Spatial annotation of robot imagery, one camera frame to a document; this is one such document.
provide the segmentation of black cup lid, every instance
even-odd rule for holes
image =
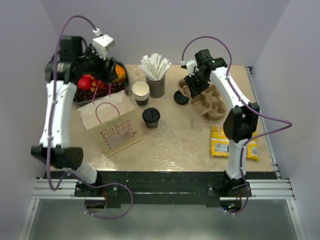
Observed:
[[[143,111],[142,118],[147,123],[156,123],[160,119],[160,112],[158,109],[150,107]]]
[[[186,105],[189,102],[189,98],[183,96],[182,93],[178,90],[174,93],[174,101],[179,105]]]

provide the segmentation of chip bag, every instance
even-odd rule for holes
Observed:
[[[211,127],[211,154],[214,157],[229,157],[229,139],[224,133],[222,127]],[[246,159],[259,161],[257,139],[252,140],[248,144]]]

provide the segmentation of gray wall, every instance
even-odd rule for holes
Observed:
[[[45,121],[44,67],[56,33],[39,0],[0,1],[0,239],[16,240],[35,177],[30,156]]]
[[[225,41],[234,63],[252,66],[276,27],[289,0],[41,0],[56,31],[72,14],[89,17],[112,36],[111,54],[126,64],[138,64],[154,52],[179,64],[185,45],[211,35]],[[83,20],[67,28],[69,34],[92,39]],[[214,57],[228,59],[225,50],[212,40],[195,42],[186,59],[210,48]]]
[[[319,10],[318,0],[291,0],[253,67],[262,110],[293,122],[270,138],[309,240],[320,236]],[[269,130],[279,126],[267,122]]]

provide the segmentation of beige tabletop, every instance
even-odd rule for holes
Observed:
[[[127,65],[131,85],[146,81],[137,65]],[[210,120],[196,114],[190,104],[178,105],[174,101],[177,82],[187,75],[180,66],[172,66],[165,77],[165,94],[158,99],[149,98],[147,107],[160,111],[158,128],[148,130],[142,119],[145,108],[136,108],[144,137],[142,140],[115,153],[104,156],[81,121],[79,107],[72,107],[70,139],[74,147],[82,147],[84,160],[100,171],[224,171],[228,159],[211,155],[211,126],[222,127],[225,119]],[[241,91],[254,100],[244,66],[233,66],[231,75]],[[136,105],[132,91],[129,99]],[[258,133],[263,131],[259,122]],[[260,161],[247,160],[248,172],[272,171],[270,156],[264,137],[258,139]]]

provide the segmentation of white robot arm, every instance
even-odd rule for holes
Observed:
[[[72,172],[88,184],[96,183],[98,173],[86,161],[83,161],[84,153],[81,147],[70,146],[72,102],[78,80],[83,74],[91,73],[96,79],[108,84],[106,80],[109,79],[110,69],[106,69],[106,60],[109,49],[115,45],[114,39],[106,34],[102,35],[98,28],[93,30],[93,33],[96,37],[84,54],[82,37],[62,36],[56,83],[53,81],[53,60],[46,65],[47,109],[45,124],[39,146],[31,147],[31,154],[45,164],[47,151],[50,151],[51,166],[65,172]],[[55,100],[53,98],[54,84],[56,84]],[[50,122],[52,123],[52,133],[49,147]]]
[[[212,58],[208,49],[201,50],[195,54],[196,61],[182,61],[181,67],[187,69],[188,75],[184,78],[195,97],[209,87],[209,81],[219,89],[227,108],[230,110],[224,124],[223,130],[229,139],[229,158],[225,171],[225,189],[227,192],[236,192],[244,187],[243,175],[246,176],[245,162],[247,157],[247,146],[244,143],[252,137],[257,129],[258,116],[244,106],[236,96],[228,81],[226,80],[227,64],[222,58]],[[229,79],[239,93],[241,99],[259,112],[257,103],[251,103],[241,92],[232,76]]]

